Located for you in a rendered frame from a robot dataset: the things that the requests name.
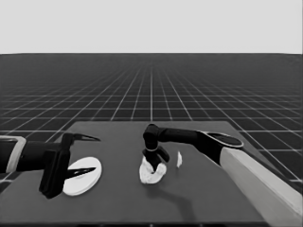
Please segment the white round carrier with pins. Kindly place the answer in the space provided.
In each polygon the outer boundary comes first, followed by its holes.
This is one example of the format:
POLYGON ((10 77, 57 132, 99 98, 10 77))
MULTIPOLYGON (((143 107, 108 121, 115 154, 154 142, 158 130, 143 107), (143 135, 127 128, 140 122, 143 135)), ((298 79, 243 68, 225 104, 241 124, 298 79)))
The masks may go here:
POLYGON ((142 158, 141 165, 139 167, 139 179, 144 184, 159 183, 167 173, 167 166, 163 164, 163 173, 151 172, 148 165, 148 161, 145 157, 142 158))

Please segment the large thick white disc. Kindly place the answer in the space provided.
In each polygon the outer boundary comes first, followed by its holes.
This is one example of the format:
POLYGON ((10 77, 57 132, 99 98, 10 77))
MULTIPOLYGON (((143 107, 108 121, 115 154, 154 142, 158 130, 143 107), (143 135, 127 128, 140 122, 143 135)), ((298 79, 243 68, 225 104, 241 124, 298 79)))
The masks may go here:
POLYGON ((78 159, 68 169, 94 167, 95 170, 75 178, 66 179, 63 185, 63 193, 68 196, 79 196, 88 192, 99 180, 102 174, 102 164, 96 157, 84 157, 78 159))

